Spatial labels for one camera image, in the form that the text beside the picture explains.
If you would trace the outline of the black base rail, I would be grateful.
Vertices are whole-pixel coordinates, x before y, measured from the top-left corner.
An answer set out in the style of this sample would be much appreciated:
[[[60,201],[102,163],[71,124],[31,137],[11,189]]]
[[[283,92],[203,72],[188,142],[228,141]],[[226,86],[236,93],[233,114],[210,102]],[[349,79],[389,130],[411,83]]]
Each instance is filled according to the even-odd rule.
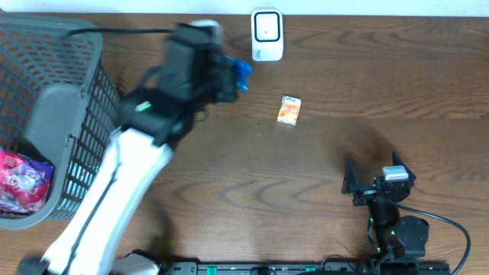
[[[160,275],[295,275],[295,274],[338,274],[338,275],[449,275],[447,264],[397,263],[381,264],[379,267],[361,266],[344,261],[328,261],[324,264],[217,264],[174,262],[164,264]]]

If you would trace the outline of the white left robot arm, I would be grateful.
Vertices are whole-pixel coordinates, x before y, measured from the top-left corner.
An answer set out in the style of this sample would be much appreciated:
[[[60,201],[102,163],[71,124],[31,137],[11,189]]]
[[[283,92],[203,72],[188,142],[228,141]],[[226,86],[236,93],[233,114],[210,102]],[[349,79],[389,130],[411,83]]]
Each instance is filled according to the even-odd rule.
[[[121,101],[112,133],[86,197],[42,257],[25,256],[19,274],[109,274],[122,235],[158,173],[209,103],[238,98],[238,70],[222,49],[214,20],[169,31],[167,58],[147,71]]]

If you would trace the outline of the red purple snack bag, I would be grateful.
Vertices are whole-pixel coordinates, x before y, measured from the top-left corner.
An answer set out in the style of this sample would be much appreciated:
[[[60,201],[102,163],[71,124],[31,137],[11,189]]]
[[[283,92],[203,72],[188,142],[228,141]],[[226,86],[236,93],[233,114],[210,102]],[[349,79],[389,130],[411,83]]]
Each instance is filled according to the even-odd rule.
[[[54,167],[1,148],[1,212],[30,215],[41,210]]]

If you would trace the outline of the grey plastic mesh basket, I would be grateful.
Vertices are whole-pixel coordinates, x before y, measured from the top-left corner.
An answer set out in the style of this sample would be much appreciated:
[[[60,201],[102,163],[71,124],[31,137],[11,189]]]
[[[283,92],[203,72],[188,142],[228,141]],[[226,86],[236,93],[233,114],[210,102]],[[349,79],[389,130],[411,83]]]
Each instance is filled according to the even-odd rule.
[[[85,20],[1,16],[1,146],[54,168],[44,207],[3,212],[3,229],[71,219],[96,177],[120,97],[94,29]]]

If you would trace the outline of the orange snack packet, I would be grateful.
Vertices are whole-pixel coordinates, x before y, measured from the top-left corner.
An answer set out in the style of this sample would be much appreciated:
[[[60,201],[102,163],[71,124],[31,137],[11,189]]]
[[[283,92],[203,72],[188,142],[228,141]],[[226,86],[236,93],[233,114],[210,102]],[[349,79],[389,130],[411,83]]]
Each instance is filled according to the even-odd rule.
[[[277,115],[277,122],[295,126],[300,113],[301,103],[302,100],[299,98],[284,95]]]

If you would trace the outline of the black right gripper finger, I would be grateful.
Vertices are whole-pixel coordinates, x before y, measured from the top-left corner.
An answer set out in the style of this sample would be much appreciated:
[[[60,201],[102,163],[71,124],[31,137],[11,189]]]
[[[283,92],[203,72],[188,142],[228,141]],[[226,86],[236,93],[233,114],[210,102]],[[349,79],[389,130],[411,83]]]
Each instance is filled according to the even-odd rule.
[[[342,184],[342,194],[356,193],[358,190],[358,181],[350,158],[345,161],[345,175]]]
[[[405,163],[404,163],[404,162],[401,160],[401,158],[400,158],[399,154],[398,154],[396,151],[394,151],[394,152],[392,153],[392,161],[393,161],[393,165],[394,165],[394,166],[402,166],[402,167],[404,167],[404,169],[406,170],[406,172],[407,172],[407,174],[408,174],[409,176],[412,176],[412,175],[413,175],[412,171],[411,171],[411,170],[408,168],[408,166],[407,166],[407,165],[406,165],[406,164],[405,164]]]

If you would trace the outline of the blue snack wrapper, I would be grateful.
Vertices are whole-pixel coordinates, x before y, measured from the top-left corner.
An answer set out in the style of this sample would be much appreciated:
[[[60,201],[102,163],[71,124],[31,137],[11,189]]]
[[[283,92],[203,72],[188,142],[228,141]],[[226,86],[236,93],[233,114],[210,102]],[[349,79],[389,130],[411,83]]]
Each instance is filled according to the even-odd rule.
[[[248,77],[252,74],[252,66],[238,58],[228,57],[228,60],[231,62],[236,72],[235,82],[237,88],[241,92],[247,93],[249,89]]]

